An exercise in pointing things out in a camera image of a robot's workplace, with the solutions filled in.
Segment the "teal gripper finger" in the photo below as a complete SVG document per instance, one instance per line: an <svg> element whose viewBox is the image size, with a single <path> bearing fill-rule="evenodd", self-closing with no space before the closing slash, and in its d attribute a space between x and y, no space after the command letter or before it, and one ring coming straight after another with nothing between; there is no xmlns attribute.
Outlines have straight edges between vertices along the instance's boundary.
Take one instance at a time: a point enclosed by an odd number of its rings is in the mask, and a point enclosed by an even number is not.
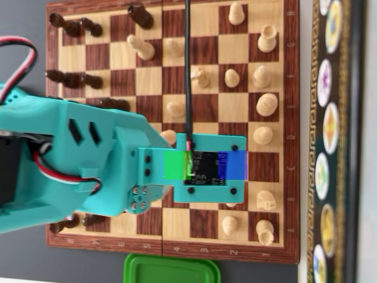
<svg viewBox="0 0 377 283"><path fill-rule="evenodd" d="M151 203L162 199L170 190L169 185L136 185L128 192L126 212L139 215L149 210Z"/></svg>

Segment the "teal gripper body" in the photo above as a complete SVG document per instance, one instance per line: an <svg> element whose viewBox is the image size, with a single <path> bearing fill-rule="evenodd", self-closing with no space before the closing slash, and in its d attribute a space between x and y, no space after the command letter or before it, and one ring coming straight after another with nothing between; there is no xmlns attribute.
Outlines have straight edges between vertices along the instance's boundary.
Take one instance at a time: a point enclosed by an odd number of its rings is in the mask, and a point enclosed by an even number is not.
<svg viewBox="0 0 377 283"><path fill-rule="evenodd" d="M172 147L143 116L120 119L113 131L114 144L100 174L101 189L88 198L88 213L118 216L126 212L128 192L136 185L168 185L156 182L162 175L158 154Z"/></svg>

